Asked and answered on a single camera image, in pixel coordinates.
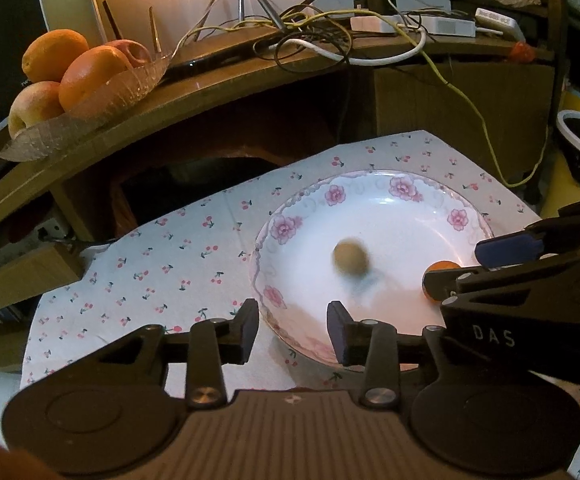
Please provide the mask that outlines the orange mandarin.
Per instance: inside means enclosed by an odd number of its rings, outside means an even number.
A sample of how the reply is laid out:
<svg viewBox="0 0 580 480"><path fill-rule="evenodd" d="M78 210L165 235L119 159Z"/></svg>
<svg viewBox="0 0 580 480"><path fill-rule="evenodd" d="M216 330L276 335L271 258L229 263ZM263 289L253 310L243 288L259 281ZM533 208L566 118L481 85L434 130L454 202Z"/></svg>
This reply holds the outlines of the orange mandarin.
<svg viewBox="0 0 580 480"><path fill-rule="evenodd" d="M446 297L446 289L454 283L460 269L458 263L450 260L441 260L432 263L424 271L422 278L422 290L424 296L430 301L441 301Z"/></svg>

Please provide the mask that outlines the brown kiwi fruit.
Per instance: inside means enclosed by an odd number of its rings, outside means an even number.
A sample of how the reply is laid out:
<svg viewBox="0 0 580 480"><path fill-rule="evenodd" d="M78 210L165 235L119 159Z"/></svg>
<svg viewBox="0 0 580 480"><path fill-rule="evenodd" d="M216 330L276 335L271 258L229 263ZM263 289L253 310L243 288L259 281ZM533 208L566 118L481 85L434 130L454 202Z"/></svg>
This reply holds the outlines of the brown kiwi fruit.
<svg viewBox="0 0 580 480"><path fill-rule="evenodd" d="M366 275L370 269L368 252L359 240L340 240L332 251L332 261L335 268L349 276Z"/></svg>

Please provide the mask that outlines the white floral plate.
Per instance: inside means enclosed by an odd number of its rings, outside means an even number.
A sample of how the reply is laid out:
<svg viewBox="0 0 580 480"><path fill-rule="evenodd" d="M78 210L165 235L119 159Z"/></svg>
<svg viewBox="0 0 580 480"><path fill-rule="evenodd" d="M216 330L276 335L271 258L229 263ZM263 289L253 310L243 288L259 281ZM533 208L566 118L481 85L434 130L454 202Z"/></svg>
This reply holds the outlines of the white floral plate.
<svg viewBox="0 0 580 480"><path fill-rule="evenodd" d="M335 365L330 302L341 301L356 320L418 335L443 322L424 295L425 271L440 261L473 266L476 244L492 235L476 207L433 179L348 172L307 186L271 214L256 237L253 289L280 340Z"/></svg>

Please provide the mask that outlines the cherry print tablecloth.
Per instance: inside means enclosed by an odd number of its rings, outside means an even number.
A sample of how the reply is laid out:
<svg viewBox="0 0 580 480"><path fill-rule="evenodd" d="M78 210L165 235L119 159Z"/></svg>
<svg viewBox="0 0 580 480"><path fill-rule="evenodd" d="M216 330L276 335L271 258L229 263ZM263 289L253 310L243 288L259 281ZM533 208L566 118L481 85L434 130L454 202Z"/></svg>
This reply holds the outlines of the cherry print tablecloth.
<svg viewBox="0 0 580 480"><path fill-rule="evenodd" d="M153 212L118 242L84 252L84 277L40 300L20 382L29 386L145 324L179 333L232 315L251 296L255 238L269 216L302 188L355 170L428 176L465 196L496 234L536 218L486 170L424 131L342 144L253 179L223 172L216 193Z"/></svg>

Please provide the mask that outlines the white power strip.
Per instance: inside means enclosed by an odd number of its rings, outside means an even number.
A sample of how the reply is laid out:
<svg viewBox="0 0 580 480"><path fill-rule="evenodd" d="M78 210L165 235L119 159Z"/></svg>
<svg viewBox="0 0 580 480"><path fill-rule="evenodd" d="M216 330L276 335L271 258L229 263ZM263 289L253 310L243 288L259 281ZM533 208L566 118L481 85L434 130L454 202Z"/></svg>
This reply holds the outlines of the white power strip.
<svg viewBox="0 0 580 480"><path fill-rule="evenodd" d="M394 34L395 28L399 27L413 32L424 30L432 36L461 38L476 36L476 24L473 21L427 14L386 15L381 18L370 15L353 16L351 26L354 32L374 32L375 34Z"/></svg>

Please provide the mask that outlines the glass fruit bowl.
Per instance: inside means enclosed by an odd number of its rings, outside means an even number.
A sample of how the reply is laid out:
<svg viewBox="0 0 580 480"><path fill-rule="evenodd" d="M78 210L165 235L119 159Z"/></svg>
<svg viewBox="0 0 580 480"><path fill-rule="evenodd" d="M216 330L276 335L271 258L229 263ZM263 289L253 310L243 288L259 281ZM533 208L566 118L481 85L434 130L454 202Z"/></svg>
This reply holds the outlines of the glass fruit bowl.
<svg viewBox="0 0 580 480"><path fill-rule="evenodd" d="M163 55L152 63L113 76L69 112L23 129L5 144L0 158L32 162L73 148L150 94L161 82L172 58Z"/></svg>

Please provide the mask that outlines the red apple in bowl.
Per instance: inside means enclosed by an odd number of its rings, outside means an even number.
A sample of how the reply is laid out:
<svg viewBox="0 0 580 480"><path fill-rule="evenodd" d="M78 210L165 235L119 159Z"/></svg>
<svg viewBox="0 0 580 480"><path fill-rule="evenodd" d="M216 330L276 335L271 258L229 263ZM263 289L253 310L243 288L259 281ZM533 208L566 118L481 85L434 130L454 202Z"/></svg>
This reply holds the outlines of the red apple in bowl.
<svg viewBox="0 0 580 480"><path fill-rule="evenodd" d="M117 39L109 41L107 45L122 52L133 68L152 62L150 51L143 44L140 44L140 42L129 39Z"/></svg>

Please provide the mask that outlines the pale apple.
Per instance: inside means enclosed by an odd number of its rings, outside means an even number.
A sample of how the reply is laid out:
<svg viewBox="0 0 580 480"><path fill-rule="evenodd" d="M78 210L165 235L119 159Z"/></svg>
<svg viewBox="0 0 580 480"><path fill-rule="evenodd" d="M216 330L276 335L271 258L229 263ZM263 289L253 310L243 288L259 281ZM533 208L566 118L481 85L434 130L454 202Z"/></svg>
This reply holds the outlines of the pale apple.
<svg viewBox="0 0 580 480"><path fill-rule="evenodd" d="M56 81L39 81L24 88L14 99L8 117L11 139L38 122L44 122L64 113L58 99L60 84Z"/></svg>

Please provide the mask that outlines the large orange on shelf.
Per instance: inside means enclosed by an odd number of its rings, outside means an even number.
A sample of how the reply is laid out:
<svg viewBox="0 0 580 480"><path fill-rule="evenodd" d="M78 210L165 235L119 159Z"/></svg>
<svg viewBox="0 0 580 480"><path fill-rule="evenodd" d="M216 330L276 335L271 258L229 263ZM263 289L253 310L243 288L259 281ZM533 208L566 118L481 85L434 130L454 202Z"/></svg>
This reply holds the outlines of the large orange on shelf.
<svg viewBox="0 0 580 480"><path fill-rule="evenodd" d="M89 49L86 38L72 29L55 29L34 40L22 57L22 70L31 82L60 82L68 66Z"/></svg>

